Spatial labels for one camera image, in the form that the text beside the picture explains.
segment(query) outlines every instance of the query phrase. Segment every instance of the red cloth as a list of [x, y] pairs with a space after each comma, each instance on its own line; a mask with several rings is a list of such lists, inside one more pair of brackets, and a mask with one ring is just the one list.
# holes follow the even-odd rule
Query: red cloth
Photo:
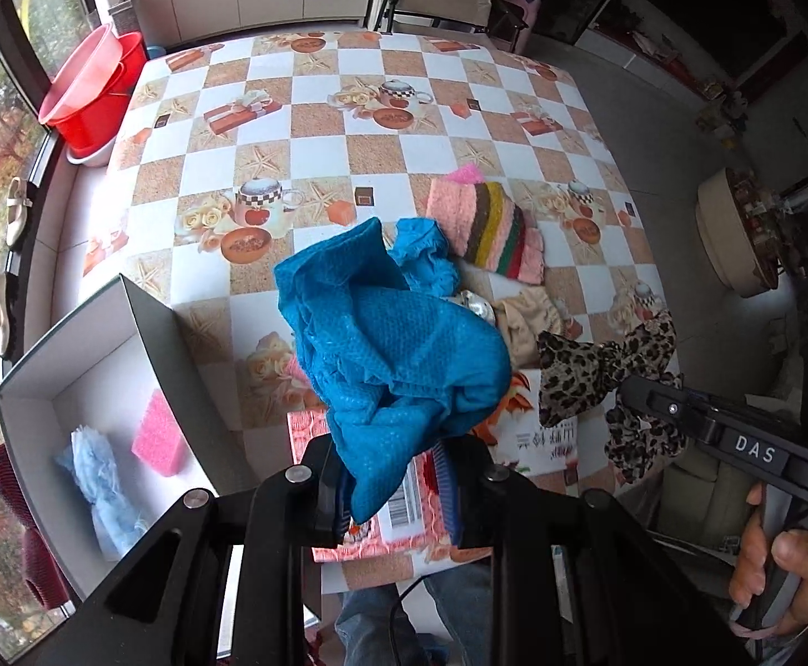
[[37, 530], [3, 443], [0, 444], [0, 497], [25, 529], [21, 545], [24, 583], [44, 608], [57, 608], [67, 603], [71, 598], [58, 564]]
[[56, 560], [35, 528], [24, 532], [21, 546], [24, 583], [43, 608], [57, 608], [70, 601]]
[[31, 510], [24, 500], [16, 475], [12, 470], [12, 464], [9, 462], [9, 454], [4, 443], [0, 444], [0, 497], [9, 510], [18, 518], [22, 526], [25, 528], [37, 527], [31, 515]]

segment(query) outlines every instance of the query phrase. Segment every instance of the table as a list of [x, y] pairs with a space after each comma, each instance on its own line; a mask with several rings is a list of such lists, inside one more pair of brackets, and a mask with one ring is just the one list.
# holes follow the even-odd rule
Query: table
[[694, 215], [703, 248], [722, 285], [740, 297], [752, 298], [777, 289], [776, 258], [761, 258], [743, 224], [731, 181], [737, 175], [724, 169], [697, 189]]
[[[432, 177], [467, 163], [533, 214], [569, 336], [617, 340], [663, 302], [635, 203], [568, 73], [377, 32], [232, 39], [149, 62], [94, 195], [79, 298], [121, 271], [170, 305], [265, 478], [290, 463], [287, 412], [317, 402], [285, 371], [294, 344], [273, 266], [373, 216], [390, 245], [399, 218], [425, 215]], [[463, 285], [491, 301], [521, 288], [470, 266]], [[541, 486], [623, 487], [604, 410], [580, 416], [577, 482]], [[450, 563], [449, 546], [429, 551], [325, 567], [325, 589]]]

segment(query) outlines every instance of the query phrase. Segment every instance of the blue cloth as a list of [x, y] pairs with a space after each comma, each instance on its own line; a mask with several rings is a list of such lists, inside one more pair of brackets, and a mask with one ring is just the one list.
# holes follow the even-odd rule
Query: blue cloth
[[494, 411], [509, 388], [509, 353], [473, 312], [407, 289], [376, 218], [287, 258], [274, 279], [363, 523], [416, 453]]
[[398, 237], [389, 255], [414, 292], [439, 298], [456, 292], [459, 271], [447, 260], [447, 238], [434, 220], [427, 217], [398, 220]]
[[148, 525], [123, 495], [111, 443], [94, 428], [81, 425], [71, 444], [56, 459], [92, 505], [92, 523], [107, 560], [120, 560], [140, 539]]

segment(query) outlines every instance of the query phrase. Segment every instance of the barcode label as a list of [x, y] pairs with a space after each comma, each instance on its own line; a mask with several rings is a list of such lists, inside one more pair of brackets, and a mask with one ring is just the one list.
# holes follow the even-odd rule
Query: barcode label
[[398, 490], [379, 511], [379, 533], [386, 543], [425, 533], [423, 501], [413, 461], [407, 466]]

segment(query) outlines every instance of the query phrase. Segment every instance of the open box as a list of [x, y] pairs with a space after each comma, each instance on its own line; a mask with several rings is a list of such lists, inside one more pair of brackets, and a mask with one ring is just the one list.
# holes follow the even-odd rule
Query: open box
[[[132, 443], [161, 388], [189, 446], [170, 478]], [[119, 275], [58, 322], [0, 383], [0, 423], [25, 500], [80, 598], [111, 570], [89, 504], [56, 463], [79, 425], [108, 437], [124, 493], [153, 524], [194, 487], [219, 496], [256, 486], [254, 472], [210, 400], [174, 313]]]

